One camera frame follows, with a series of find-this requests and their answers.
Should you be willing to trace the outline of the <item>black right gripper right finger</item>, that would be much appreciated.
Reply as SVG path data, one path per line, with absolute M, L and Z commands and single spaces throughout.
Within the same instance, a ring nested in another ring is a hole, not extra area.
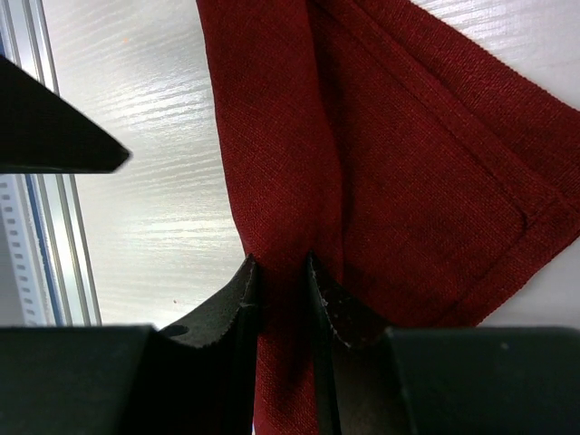
M 338 284 L 314 253 L 305 272 L 319 432 L 411 434 L 391 324 Z

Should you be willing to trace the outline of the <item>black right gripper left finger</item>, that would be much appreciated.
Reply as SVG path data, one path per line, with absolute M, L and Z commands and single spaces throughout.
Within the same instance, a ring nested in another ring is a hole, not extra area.
M 260 324 L 259 270 L 248 256 L 221 290 L 149 334 L 122 433 L 251 433 Z

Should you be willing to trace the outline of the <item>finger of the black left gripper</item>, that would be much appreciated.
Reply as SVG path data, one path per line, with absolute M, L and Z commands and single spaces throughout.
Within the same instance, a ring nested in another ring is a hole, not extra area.
M 3 174 L 106 174 L 130 158 L 109 133 L 1 59 Z

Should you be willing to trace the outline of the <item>dark red cloth napkin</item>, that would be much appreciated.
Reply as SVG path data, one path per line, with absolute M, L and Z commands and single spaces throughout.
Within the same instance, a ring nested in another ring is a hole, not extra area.
M 403 327 L 472 326 L 579 235 L 579 113 L 409 1 L 201 1 L 261 265 L 254 423 L 315 434 L 305 258 Z

